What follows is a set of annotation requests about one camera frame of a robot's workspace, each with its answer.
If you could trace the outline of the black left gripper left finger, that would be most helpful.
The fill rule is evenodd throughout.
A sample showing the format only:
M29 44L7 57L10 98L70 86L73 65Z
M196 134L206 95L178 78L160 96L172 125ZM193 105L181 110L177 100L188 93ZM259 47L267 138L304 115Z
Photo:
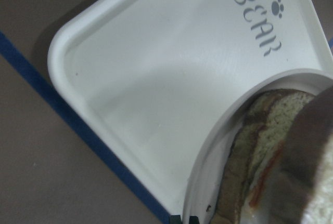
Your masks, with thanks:
M181 224L181 216L180 215L171 215L169 217L169 224Z

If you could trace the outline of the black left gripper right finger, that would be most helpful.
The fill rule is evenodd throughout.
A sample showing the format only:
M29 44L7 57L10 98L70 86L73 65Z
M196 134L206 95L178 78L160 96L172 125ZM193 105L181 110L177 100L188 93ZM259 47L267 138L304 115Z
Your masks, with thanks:
M199 224L199 218L197 216L190 216L189 224Z

